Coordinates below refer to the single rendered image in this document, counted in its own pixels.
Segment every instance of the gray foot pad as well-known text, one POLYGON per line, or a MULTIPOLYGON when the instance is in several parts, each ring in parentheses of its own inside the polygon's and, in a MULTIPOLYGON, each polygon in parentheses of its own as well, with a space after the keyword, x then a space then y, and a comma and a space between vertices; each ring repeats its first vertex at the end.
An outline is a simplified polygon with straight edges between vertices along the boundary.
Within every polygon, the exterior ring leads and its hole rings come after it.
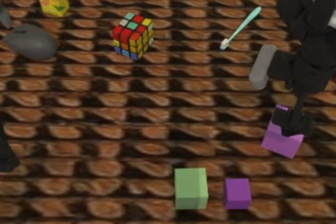
POLYGON ((0 4, 0 23, 4 25, 7 29, 10 29, 12 27, 12 20, 10 18, 10 15, 2 4, 0 4))
POLYGON ((263 45, 256 61, 248 76, 248 81, 255 90, 261 90, 266 87, 268 81, 267 71, 277 47, 274 45, 263 45))

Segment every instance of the gray mouse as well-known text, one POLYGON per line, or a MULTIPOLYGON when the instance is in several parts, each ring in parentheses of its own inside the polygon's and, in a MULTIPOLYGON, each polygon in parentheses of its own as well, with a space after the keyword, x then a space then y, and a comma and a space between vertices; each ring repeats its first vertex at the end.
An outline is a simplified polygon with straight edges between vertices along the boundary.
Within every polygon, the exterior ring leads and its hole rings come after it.
POLYGON ((32 60, 48 60, 57 53, 56 40, 42 28, 22 24, 3 38, 3 42, 18 54, 32 60))
POLYGON ((0 23, 2 23, 7 29, 12 27, 12 19, 10 18, 10 15, 5 6, 2 4, 0 4, 0 23))

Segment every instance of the rubik's cube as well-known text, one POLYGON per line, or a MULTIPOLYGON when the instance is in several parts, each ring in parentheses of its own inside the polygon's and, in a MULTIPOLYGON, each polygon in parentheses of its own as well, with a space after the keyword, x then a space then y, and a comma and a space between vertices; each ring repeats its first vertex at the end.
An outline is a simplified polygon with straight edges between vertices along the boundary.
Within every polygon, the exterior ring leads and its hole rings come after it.
POLYGON ((153 22, 134 13, 127 13, 112 31, 113 46, 116 53, 140 59, 153 42, 153 22))

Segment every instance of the stuffed animal ear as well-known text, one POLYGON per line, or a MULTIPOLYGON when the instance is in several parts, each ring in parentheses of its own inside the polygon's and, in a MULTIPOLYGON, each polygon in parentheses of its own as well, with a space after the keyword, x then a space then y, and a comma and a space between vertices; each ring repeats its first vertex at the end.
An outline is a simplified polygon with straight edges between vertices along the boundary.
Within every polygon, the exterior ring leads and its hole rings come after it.
POLYGON ((317 31, 324 31, 336 8, 336 0, 314 0, 308 22, 317 31))

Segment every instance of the large purple cube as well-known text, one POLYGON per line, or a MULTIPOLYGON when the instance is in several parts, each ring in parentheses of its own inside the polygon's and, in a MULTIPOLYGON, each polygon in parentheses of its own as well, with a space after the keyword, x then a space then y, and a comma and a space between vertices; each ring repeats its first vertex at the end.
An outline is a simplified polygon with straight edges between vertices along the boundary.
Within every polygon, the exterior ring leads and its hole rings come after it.
POLYGON ((247 209, 252 201, 248 178, 225 179, 224 194, 226 209, 247 209))
MULTIPOLYGON (((277 108, 288 110, 287 107, 277 105, 277 108)), ((293 158, 303 141, 303 135, 294 135, 290 137, 281 134, 281 127, 269 122, 261 146, 271 152, 282 156, 293 158)))

